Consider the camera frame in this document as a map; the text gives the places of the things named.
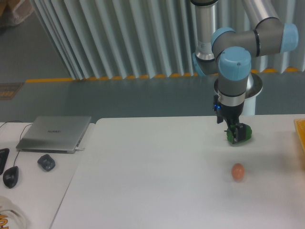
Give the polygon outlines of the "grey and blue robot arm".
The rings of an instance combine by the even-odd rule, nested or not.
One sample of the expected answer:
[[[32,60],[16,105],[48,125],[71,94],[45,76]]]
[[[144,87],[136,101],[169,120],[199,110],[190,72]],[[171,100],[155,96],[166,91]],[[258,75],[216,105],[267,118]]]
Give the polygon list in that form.
[[[197,47],[195,56],[216,64],[219,76],[213,110],[217,123],[226,122],[227,140],[231,144],[247,141],[252,135],[250,126],[239,121],[251,77],[252,58],[293,51],[299,40],[296,25],[282,23],[269,0],[242,3],[254,29],[236,33],[230,27],[216,28],[217,1],[192,1],[198,43],[210,43],[206,52]]]

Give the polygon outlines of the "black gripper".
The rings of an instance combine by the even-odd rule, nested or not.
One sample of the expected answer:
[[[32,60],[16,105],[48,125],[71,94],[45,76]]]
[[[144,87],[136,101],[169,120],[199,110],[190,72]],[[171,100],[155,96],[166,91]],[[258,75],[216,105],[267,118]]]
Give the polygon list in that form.
[[[219,97],[218,95],[213,96],[213,110],[216,114],[216,122],[219,124],[226,121],[227,125],[230,126],[227,128],[227,140],[229,143],[244,141],[246,139],[246,125],[239,123],[239,116],[242,114],[244,102],[237,106],[226,106],[219,102]]]

